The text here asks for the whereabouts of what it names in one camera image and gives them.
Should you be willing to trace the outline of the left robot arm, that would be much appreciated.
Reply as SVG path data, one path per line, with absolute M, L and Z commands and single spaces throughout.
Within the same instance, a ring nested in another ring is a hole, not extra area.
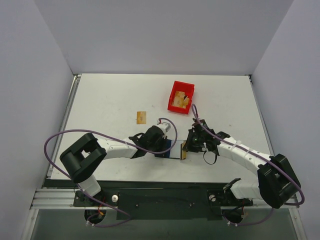
M 94 171 L 103 160 L 115 158 L 135 159 L 146 155 L 146 151 L 162 152 L 166 146 L 167 132 L 171 125 L 167 122 L 150 127 L 145 133 L 138 133 L 124 139 L 124 142 L 106 140 L 86 133 L 68 147 L 59 157 L 71 180 L 78 184 L 85 194 L 85 200 L 92 206 L 103 200 L 101 187 Z

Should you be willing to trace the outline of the gold card magnetic stripe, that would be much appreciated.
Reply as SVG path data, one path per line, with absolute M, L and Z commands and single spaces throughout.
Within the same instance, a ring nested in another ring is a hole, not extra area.
M 180 160 L 185 160 L 187 157 L 187 151 L 185 150 L 186 141 L 180 144 Z

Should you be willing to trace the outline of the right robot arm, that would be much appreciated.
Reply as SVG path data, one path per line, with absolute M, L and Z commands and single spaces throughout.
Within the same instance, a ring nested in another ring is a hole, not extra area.
M 241 200 L 263 200 L 274 209 L 289 204 L 289 199 L 298 192 L 301 184 L 282 154 L 272 156 L 253 150 L 229 134 L 216 133 L 203 119 L 194 120 L 188 131 L 186 152 L 213 153 L 239 164 L 253 173 L 257 179 L 245 181 L 235 178 L 223 187 L 224 201 L 234 205 Z

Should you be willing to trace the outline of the blue leather card holder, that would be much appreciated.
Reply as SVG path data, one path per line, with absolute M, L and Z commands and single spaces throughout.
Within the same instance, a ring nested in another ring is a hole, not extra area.
M 183 159 L 183 146 L 184 141 L 183 140 L 177 140 L 175 145 L 173 145 L 174 140 L 168 139 L 167 140 L 167 147 L 172 147 L 170 151 L 165 153 L 165 157 L 168 159 L 177 159 L 182 160 Z

